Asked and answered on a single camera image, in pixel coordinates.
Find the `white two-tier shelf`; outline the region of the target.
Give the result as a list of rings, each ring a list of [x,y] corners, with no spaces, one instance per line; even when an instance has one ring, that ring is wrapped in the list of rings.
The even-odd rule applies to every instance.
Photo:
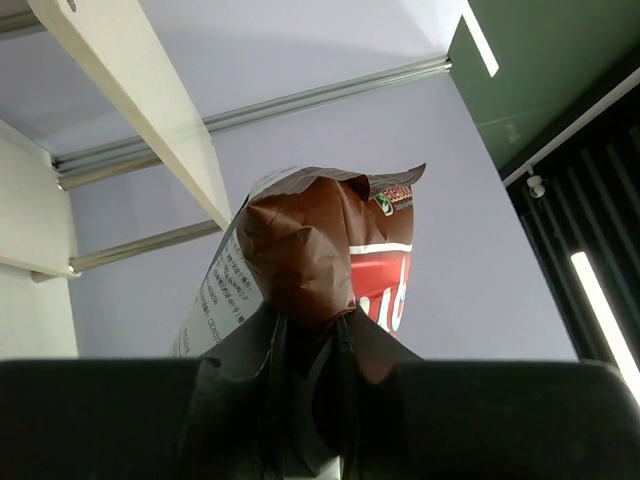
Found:
[[[36,281],[73,278],[96,266],[224,230],[231,213],[211,136],[137,1],[11,1],[3,39],[45,29],[131,125],[151,154],[61,177],[51,155],[1,125],[1,261]],[[76,257],[68,191],[164,164],[209,220]]]

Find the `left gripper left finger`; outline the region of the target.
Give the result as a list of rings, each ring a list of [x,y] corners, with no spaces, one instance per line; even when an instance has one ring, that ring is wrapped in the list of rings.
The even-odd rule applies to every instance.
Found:
[[[287,320],[262,304],[200,359],[177,479],[282,479]]]

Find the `brown Chuba bag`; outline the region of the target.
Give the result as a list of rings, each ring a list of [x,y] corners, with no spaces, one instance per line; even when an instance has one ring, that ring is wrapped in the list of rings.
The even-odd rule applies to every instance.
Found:
[[[258,179],[217,247],[171,356],[204,354],[263,304],[291,322],[301,374],[341,315],[362,309],[396,332],[411,268],[413,187],[424,171],[289,167]]]

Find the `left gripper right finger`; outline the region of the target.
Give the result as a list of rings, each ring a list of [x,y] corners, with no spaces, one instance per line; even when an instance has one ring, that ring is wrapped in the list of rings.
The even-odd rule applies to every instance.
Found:
[[[338,320],[339,428],[345,479],[422,479],[402,375],[424,362],[362,309]]]

